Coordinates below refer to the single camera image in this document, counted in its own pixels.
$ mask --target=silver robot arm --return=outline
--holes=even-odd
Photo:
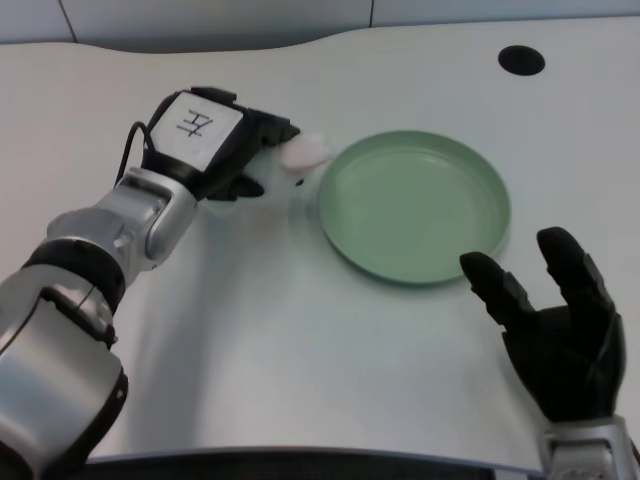
[[[179,182],[131,169],[95,206],[55,219],[27,266],[0,285],[4,463],[34,478],[62,473],[81,465],[107,432],[128,385],[109,350],[114,299],[167,259],[196,206]],[[86,267],[68,263],[69,252]],[[109,274],[124,283],[100,280]],[[112,305],[96,283],[109,288]]]
[[[638,452],[617,415],[558,423],[545,434],[544,463],[550,480],[637,480]]]
[[[199,87],[167,97],[148,126],[131,129],[113,190],[53,220],[0,285],[0,478],[64,478],[82,467],[127,397],[110,351],[126,289],[169,257],[200,200],[264,193],[245,167],[299,130],[235,99]],[[124,173],[139,128],[142,168]]]

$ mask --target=pink object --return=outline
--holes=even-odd
[[[331,149],[321,135],[301,134],[285,143],[278,161],[288,174],[305,177],[316,167],[331,160]]]

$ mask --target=gray wall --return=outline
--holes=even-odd
[[[640,0],[0,0],[0,43],[270,48],[370,26],[640,15]]]

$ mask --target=black joint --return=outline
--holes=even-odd
[[[108,325],[104,332],[98,332],[95,328],[87,322],[87,319],[79,311],[79,307],[70,303],[68,298],[65,298],[60,292],[52,289],[45,288],[40,293],[40,297],[43,300],[53,302],[56,309],[66,316],[74,325],[80,328],[84,333],[98,342],[104,342],[108,349],[115,342],[116,330],[113,325]]]
[[[529,303],[529,295],[527,295],[527,291],[522,288],[520,282],[518,282],[511,272],[506,272],[504,275],[504,291],[517,305],[518,310],[525,313],[533,312],[533,307]]]
[[[197,197],[197,183],[202,172],[180,160],[155,150],[145,148],[142,153],[142,164],[145,170],[159,173],[183,185],[189,193]]]
[[[235,93],[227,92],[226,90],[214,87],[192,87],[191,93],[199,97],[206,98],[207,100],[211,100],[212,102],[218,102],[227,105],[235,102],[238,98],[238,95],[236,95]]]
[[[264,195],[264,188],[255,180],[239,175],[207,197],[207,200],[235,202],[238,198],[257,198]]]
[[[111,255],[81,240],[61,239],[40,245],[22,268],[32,265],[60,267],[96,287],[115,313],[125,292],[124,274]]]
[[[604,279],[602,278],[602,274],[600,273],[600,270],[598,270],[598,267],[596,267],[596,264],[593,262],[591,255],[589,255],[588,253],[584,256],[583,266],[585,272],[587,273],[587,276],[595,286],[596,291],[602,301],[607,305],[612,304],[613,300],[611,300],[609,292],[607,292],[607,289],[604,287]]]
[[[284,142],[288,142],[300,133],[300,129],[291,125],[291,122],[282,117],[277,117],[269,113],[252,110],[258,118],[262,118],[260,136],[262,144],[269,147],[275,147]]]

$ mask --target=green plate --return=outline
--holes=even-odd
[[[511,216],[507,189],[484,158],[418,131],[382,133],[347,148],[322,178],[318,203],[339,252],[403,283],[461,275],[462,253],[496,254]]]

